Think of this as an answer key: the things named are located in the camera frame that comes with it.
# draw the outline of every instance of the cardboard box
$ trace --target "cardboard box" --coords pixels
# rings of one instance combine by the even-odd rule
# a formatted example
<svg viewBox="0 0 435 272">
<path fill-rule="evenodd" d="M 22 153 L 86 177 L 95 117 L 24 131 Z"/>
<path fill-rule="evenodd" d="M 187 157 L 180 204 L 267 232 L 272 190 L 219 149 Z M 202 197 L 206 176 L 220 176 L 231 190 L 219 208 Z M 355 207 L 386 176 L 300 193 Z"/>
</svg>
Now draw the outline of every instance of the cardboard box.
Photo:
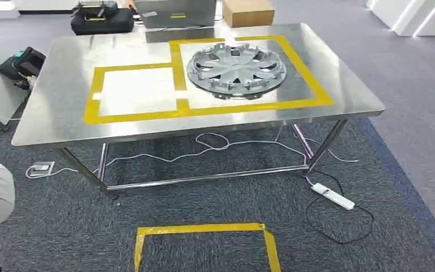
<svg viewBox="0 0 435 272">
<path fill-rule="evenodd" d="M 268 0 L 223 0 L 223 18 L 230 27 L 270 26 L 274 8 Z"/>
</svg>

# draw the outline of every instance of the table top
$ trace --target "table top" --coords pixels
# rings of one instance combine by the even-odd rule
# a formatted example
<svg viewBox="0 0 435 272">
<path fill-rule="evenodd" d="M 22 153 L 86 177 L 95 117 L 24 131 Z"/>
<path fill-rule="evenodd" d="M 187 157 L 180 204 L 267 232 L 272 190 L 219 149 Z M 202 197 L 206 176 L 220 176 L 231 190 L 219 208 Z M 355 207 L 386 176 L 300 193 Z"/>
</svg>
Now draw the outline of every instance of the table top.
<svg viewBox="0 0 435 272">
<path fill-rule="evenodd" d="M 216 43 L 215 38 L 225 39 L 226 43 L 243 43 L 235 41 L 241 39 L 276 52 L 286 64 L 286 80 L 259 99 L 246 101 L 215 98 L 183 75 L 185 92 L 175 92 L 179 85 L 176 60 L 185 74 L 194 52 Z M 173 53 L 176 40 L 180 40 L 179 58 Z M 296 64 L 296 59 L 303 65 Z M 160 64 L 148 67 L 150 63 Z M 98 71 L 103 75 L 105 72 L 100 85 L 96 85 Z M 197 113 L 176 108 L 177 99 L 182 98 L 187 99 L 191 109 L 199 109 L 194 111 Z M 289 108 L 286 103 L 290 100 L 298 101 L 297 108 Z M 259 109 L 265 104 L 272 107 Z M 236 106 L 258 109 L 236 111 Z M 306 24 L 232 29 L 221 22 L 214 28 L 137 28 L 126 34 L 54 40 L 12 145 L 60 148 L 136 141 L 371 117 L 384 109 L 381 101 Z M 172 114 L 160 117 L 162 111 L 180 114 L 176 118 L 170 118 Z"/>
</svg>

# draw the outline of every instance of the table leg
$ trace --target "table leg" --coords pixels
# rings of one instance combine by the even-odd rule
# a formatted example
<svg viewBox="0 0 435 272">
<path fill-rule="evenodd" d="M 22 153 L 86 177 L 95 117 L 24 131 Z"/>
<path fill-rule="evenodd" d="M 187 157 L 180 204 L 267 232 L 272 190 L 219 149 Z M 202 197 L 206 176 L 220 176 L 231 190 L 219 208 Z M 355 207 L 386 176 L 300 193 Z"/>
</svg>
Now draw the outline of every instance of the table leg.
<svg viewBox="0 0 435 272">
<path fill-rule="evenodd" d="M 294 130 L 294 132 L 296 133 L 296 138 L 301 143 L 302 148 L 304 149 L 304 153 L 306 153 L 306 156 L 308 157 L 308 159 L 311 159 L 312 157 L 314 157 L 313 150 L 309 146 L 308 141 L 306 141 L 306 139 L 304 138 L 304 135 L 301 132 L 301 130 L 299 129 L 299 127 L 297 125 L 292 125 L 291 127 Z"/>
<path fill-rule="evenodd" d="M 56 150 L 57 153 L 67 161 L 72 167 L 77 169 L 79 173 L 84 175 L 84 177 L 94 186 L 99 187 L 103 193 L 108 192 L 108 187 L 96 177 L 87 167 L 82 164 L 78 158 L 67 148 L 60 148 Z"/>
<path fill-rule="evenodd" d="M 334 140 L 336 140 L 347 123 L 348 120 L 339 120 L 336 125 L 334 125 L 331 132 L 329 132 L 325 141 L 322 143 L 321 147 L 319 147 L 318 151 L 316 151 L 314 156 L 311 158 L 311 161 L 308 163 L 308 168 L 302 172 L 302 176 L 306 177 L 313 170 L 320 158 L 324 155 L 326 150 L 329 149 Z"/>
<path fill-rule="evenodd" d="M 97 171 L 97 178 L 104 182 L 104 174 L 106 173 L 106 163 L 108 158 L 109 144 L 103 144 L 103 150 L 101 152 L 101 160 L 99 161 L 99 170 Z"/>
</svg>

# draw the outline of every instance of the black bag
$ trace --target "black bag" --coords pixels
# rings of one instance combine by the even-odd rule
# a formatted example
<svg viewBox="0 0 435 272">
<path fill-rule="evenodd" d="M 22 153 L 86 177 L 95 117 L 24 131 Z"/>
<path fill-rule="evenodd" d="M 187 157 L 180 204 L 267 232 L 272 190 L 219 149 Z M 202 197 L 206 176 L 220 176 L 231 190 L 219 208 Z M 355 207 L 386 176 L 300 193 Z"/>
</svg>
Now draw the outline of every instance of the black bag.
<svg viewBox="0 0 435 272">
<path fill-rule="evenodd" d="M 79 2 L 72 10 L 74 17 L 82 17 L 85 21 L 109 20 L 118 12 L 115 1 Z"/>
<path fill-rule="evenodd" d="M 119 8 L 111 18 L 87 21 L 82 16 L 75 16 L 71 28 L 76 35 L 112 34 L 131 32 L 134 28 L 133 12 Z"/>
<path fill-rule="evenodd" d="M 0 73 L 11 80 L 22 80 L 21 75 L 39 76 L 46 57 L 32 47 L 9 57 L 0 65 Z"/>
</svg>

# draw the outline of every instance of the black cable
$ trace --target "black cable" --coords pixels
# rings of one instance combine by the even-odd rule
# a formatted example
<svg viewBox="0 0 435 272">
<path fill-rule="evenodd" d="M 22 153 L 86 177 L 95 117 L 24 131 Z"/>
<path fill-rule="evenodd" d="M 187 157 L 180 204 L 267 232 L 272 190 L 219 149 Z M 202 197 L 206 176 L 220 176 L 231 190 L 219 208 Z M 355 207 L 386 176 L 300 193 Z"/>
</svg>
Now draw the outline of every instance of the black cable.
<svg viewBox="0 0 435 272">
<path fill-rule="evenodd" d="M 319 173 L 319 174 L 321 174 L 321 175 L 324 175 L 324 176 L 330 177 L 331 179 L 333 179 L 334 181 L 336 181 L 336 183 L 337 183 L 337 185 L 338 185 L 338 187 L 339 187 L 339 190 L 341 191 L 341 195 L 344 196 L 344 191 L 343 191 L 343 187 L 341 186 L 341 182 L 339 182 L 339 180 L 338 180 L 336 177 L 334 177 L 334 176 L 332 176 L 332 175 L 330 175 L 330 174 L 326 174 L 326 173 L 320 172 L 320 171 L 318 171 L 318 170 L 315 170 L 315 172 L 316 172 L 316 173 Z M 324 237 L 328 238 L 329 240 L 331 240 L 331 241 L 333 241 L 333 242 L 335 242 L 335 243 L 337 243 L 337 244 L 340 244 L 340 245 L 347 245 L 347 244 L 350 244 L 350 243 L 353 243 L 353 242 L 356 242 L 356 241 L 360 241 L 360 240 L 366 239 L 366 238 L 367 238 L 367 237 L 368 237 L 368 236 L 373 232 L 374 215 L 373 215 L 370 211 L 368 211 L 368 210 L 366 210 L 365 208 L 360 207 L 360 206 L 358 206 L 358 205 L 356 205 L 355 207 L 358 208 L 358 209 L 360 209 L 360 210 L 362 210 L 362 211 L 364 211 L 365 213 L 369 214 L 369 216 L 371 217 L 371 224 L 370 224 L 370 226 L 369 226 L 369 231 L 368 231 L 365 235 L 363 235 L 363 236 L 361 236 L 361 237 L 358 237 L 358 238 L 356 238 L 356 239 L 351 239 L 351 240 L 349 240 L 349 241 L 338 241 L 338 240 L 334 239 L 333 237 L 331 237 L 330 235 L 326 234 L 324 231 L 321 231 L 320 229 L 318 229 L 317 227 L 315 227 L 315 226 L 311 223 L 311 221 L 309 220 L 309 208 L 311 208 L 311 206 L 312 206 L 314 203 L 316 203 L 316 201 L 318 201 L 321 197 L 324 197 L 323 194 L 321 194 L 321 195 L 320 195 L 319 197 L 317 197 L 315 200 L 311 201 L 311 203 L 308 204 L 308 206 L 306 207 L 306 212 L 305 212 L 305 214 L 306 214 L 306 220 L 308 221 L 308 224 L 309 224 L 309 225 L 311 226 L 311 228 L 313 228 L 316 232 L 318 232 L 318 233 L 321 234 L 322 236 L 324 236 Z"/>
</svg>

